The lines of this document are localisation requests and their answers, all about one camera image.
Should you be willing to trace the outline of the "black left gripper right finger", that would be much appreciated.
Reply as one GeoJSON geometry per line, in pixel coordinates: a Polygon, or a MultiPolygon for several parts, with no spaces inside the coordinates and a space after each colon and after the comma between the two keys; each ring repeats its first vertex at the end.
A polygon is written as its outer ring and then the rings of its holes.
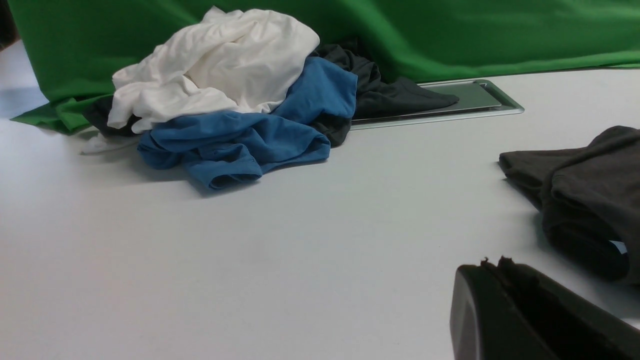
{"type": "Polygon", "coordinates": [[[526,326],[560,360],[637,360],[639,330],[531,266],[503,257],[500,282],[526,326]]]}

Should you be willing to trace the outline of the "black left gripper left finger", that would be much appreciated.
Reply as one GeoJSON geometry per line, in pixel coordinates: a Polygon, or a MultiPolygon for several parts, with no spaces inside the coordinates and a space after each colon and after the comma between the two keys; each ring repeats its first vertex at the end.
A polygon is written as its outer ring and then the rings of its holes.
{"type": "Polygon", "coordinates": [[[557,360],[489,269],[461,265],[449,319],[455,360],[557,360]]]}

